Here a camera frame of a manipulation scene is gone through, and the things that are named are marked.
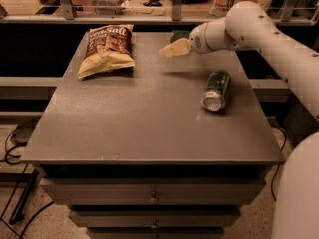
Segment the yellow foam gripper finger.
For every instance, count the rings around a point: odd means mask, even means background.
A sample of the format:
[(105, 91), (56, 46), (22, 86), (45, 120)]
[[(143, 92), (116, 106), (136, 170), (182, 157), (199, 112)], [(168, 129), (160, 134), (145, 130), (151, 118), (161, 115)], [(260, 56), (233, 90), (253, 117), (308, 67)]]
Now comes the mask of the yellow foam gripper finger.
[(162, 48), (159, 53), (165, 58), (187, 55), (191, 52), (190, 40), (181, 38)]

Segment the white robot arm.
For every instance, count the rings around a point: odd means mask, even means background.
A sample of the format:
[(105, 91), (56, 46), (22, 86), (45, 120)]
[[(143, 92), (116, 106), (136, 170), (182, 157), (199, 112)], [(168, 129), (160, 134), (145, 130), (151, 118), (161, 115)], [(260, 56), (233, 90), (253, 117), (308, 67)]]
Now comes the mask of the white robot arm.
[[(319, 54), (282, 33), (256, 3), (235, 4), (221, 19), (195, 27), (160, 50), (169, 58), (251, 48), (314, 118), (319, 116)], [(319, 133), (303, 139), (286, 160), (278, 185), (271, 239), (319, 239)]]

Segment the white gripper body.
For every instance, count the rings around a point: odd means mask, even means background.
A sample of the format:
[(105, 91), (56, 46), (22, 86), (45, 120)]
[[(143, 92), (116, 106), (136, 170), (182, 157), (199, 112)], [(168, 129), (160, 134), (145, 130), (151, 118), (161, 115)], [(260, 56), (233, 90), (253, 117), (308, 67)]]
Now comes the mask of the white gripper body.
[(195, 27), (189, 35), (189, 40), (192, 48), (200, 54), (219, 50), (236, 50), (239, 47), (226, 32), (224, 19), (215, 19)]

